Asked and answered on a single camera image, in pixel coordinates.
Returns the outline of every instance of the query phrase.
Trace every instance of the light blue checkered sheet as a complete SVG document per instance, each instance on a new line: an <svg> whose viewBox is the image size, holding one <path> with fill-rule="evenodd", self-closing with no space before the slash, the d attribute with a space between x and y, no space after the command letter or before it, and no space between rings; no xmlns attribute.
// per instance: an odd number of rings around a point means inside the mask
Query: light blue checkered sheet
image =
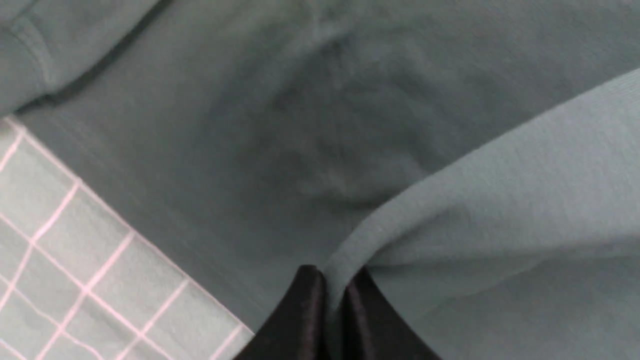
<svg viewBox="0 0 640 360"><path fill-rule="evenodd" d="M0 360L228 360L251 336L0 119Z"/></svg>

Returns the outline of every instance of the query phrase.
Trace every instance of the seam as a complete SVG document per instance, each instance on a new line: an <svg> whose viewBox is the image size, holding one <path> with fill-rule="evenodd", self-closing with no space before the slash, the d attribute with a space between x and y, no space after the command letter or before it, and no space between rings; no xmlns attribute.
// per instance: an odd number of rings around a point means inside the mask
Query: seam
<svg viewBox="0 0 640 360"><path fill-rule="evenodd" d="M42 34L40 34L39 30L25 17L15 20L11 28L7 28L6 30L16 38L31 55L36 65L34 68L38 72L38 78L40 80L38 82L38 91L46 91L47 85L51 80L48 70L49 67L47 66L47 60L50 60L51 56L49 55L49 49L44 42Z"/></svg>

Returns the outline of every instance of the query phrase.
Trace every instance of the wrinkled fabric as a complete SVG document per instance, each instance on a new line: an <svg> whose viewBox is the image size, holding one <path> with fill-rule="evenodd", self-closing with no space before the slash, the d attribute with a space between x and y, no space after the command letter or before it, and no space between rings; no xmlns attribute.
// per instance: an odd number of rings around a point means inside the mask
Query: wrinkled fabric
<svg viewBox="0 0 640 360"><path fill-rule="evenodd" d="M134 6L106 3L112 14ZM158 6L124 38L131 21L108 26L119 35L91 52L103 58L88 72L73 65L82 42L39 28L71 56L52 57L70 66L64 81L34 90L3 70L0 93L23 90L0 96L0 110L48 94L19 111L30 130L252 328L300 264L326 269L333 309L368 264L404 319L454 359L478 347L535 358L481 345L503 333L538 348L562 334L547 358L637 358L637 327L611 320L631 309L607 303L607 276L595 274L603 262L624 274L612 296L633 304L639 1ZM7 39L3 49L24 46ZM38 68L9 53L0 69ZM557 278L537 277L555 266ZM552 280L536 309L513 299L537 299ZM598 318L545 313L577 289ZM488 291L499 299L485 303ZM496 304L504 312L485 316ZM447 318L462 328L430 330ZM467 334L489 324L494 338Z"/></svg>

